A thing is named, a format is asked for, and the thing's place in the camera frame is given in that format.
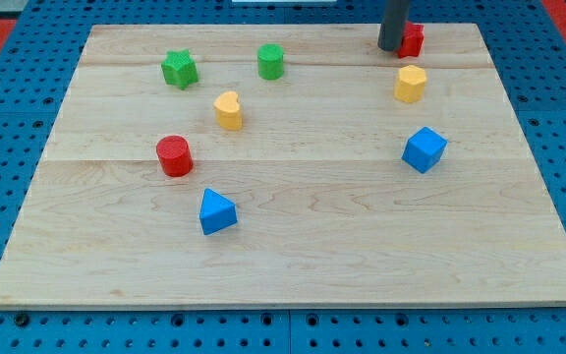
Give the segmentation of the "grey cylindrical robot arm stick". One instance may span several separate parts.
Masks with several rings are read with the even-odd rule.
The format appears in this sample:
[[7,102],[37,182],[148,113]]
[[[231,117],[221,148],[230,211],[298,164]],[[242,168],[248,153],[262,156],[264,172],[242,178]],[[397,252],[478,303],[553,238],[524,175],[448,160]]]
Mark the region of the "grey cylindrical robot arm stick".
[[377,40],[381,50],[396,51],[401,47],[410,6],[410,0],[386,0]]

